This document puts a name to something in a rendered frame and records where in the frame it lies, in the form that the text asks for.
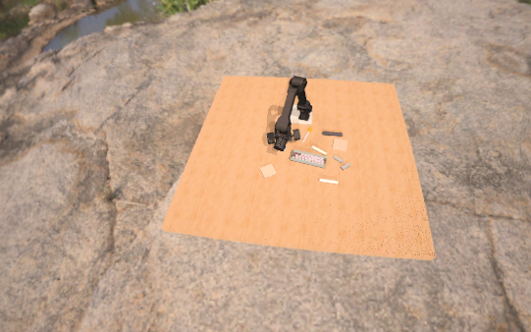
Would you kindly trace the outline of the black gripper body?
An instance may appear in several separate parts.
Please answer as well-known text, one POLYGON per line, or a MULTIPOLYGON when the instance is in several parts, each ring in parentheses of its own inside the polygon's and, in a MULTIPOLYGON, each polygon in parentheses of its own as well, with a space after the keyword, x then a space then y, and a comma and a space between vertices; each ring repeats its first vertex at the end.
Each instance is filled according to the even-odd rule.
MULTIPOLYGON (((289 138, 294 137, 294 140, 300 140, 301 139, 300 130, 294 129, 292 131, 291 131, 291 135, 289 136, 289 138), (292 134, 292 131, 293 131, 293 134, 292 134)), ((269 144, 275 143, 275 139, 277 139, 277 137, 274 136, 274 133, 267 133, 267 140, 269 144)))

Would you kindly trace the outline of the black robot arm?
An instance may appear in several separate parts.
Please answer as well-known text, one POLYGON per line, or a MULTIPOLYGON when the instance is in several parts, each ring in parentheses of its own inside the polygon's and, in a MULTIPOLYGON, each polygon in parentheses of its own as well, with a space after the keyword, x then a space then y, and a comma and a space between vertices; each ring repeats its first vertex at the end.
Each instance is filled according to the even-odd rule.
POLYGON ((285 102, 285 106, 282 115, 275 123, 274 136, 277 137, 274 144, 274 148, 280 151, 284 151, 288 142, 289 136, 292 130, 291 114, 295 103, 296 96, 298 97, 297 111, 300 111, 298 119, 308 121, 310 118, 308 115, 312 112, 312 106, 310 102, 306 100, 305 88, 307 86, 306 78, 293 76, 290 79, 290 85, 288 88, 288 95, 285 102))

